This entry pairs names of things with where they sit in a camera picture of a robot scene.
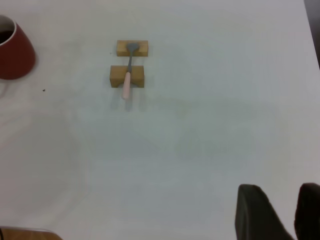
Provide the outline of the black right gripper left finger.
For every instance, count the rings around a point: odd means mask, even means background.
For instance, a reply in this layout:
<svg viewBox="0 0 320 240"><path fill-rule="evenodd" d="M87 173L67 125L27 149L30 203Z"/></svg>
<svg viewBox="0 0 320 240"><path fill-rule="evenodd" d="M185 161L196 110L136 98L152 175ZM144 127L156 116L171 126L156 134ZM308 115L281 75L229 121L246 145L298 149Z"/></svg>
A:
<svg viewBox="0 0 320 240"><path fill-rule="evenodd" d="M235 212L238 240L291 240L265 192L257 185L238 187Z"/></svg>

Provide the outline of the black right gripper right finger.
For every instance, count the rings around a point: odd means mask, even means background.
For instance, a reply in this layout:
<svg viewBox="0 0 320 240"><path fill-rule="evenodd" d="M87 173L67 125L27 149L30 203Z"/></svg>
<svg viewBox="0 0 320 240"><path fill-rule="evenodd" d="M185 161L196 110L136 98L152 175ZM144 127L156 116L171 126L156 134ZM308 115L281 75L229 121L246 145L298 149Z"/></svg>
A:
<svg viewBox="0 0 320 240"><path fill-rule="evenodd" d="M294 220L298 240L320 239L320 186L304 183L298 194Z"/></svg>

